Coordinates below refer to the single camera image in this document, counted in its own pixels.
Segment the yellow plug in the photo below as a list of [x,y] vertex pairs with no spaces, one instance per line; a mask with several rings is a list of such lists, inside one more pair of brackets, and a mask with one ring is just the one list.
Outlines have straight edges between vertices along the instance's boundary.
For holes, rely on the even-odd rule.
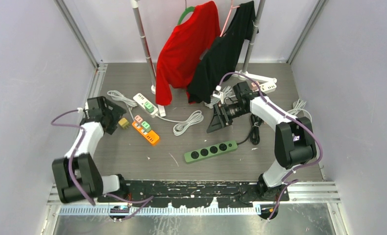
[[126,118],[121,118],[118,122],[118,125],[122,128],[122,129],[127,129],[129,126],[130,126],[130,122],[126,119]]

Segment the green power strip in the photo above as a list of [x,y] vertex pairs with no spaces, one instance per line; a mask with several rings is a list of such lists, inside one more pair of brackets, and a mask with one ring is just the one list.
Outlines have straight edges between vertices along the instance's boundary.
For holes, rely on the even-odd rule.
[[184,159],[187,164],[196,163],[212,157],[234,152],[238,149],[235,141],[225,141],[205,148],[193,150],[184,153]]

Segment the orange power strip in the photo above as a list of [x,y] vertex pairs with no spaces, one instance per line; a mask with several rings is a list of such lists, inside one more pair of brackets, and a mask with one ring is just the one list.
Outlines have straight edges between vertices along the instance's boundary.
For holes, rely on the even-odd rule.
[[152,129],[149,133],[146,133],[141,125],[138,125],[135,121],[132,123],[132,126],[135,128],[135,130],[143,136],[152,146],[155,146],[159,143],[160,137],[158,134],[156,134]]

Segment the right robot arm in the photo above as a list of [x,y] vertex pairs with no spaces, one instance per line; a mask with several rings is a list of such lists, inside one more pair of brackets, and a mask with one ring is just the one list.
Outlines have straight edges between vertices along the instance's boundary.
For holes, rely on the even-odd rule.
[[275,132],[275,161],[257,181],[256,192],[264,201],[270,201],[285,184],[293,171],[304,167],[321,149],[315,139],[312,122],[307,117],[296,117],[274,104],[258,86],[254,91],[247,82],[233,87],[236,101],[226,104],[221,86],[212,96],[218,99],[207,133],[232,124],[233,119],[251,113],[269,125]]

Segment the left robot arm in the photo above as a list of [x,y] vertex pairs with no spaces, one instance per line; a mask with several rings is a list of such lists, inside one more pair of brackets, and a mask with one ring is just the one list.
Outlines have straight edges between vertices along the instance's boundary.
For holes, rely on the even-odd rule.
[[129,188],[121,174],[102,176],[94,162],[94,153],[105,134],[113,134],[126,110],[104,96],[87,99],[83,108],[70,113],[82,113],[78,125],[68,127],[79,129],[73,146],[61,158],[52,162],[52,172],[62,203],[87,200],[95,204],[95,199],[110,196],[123,202],[129,195]]

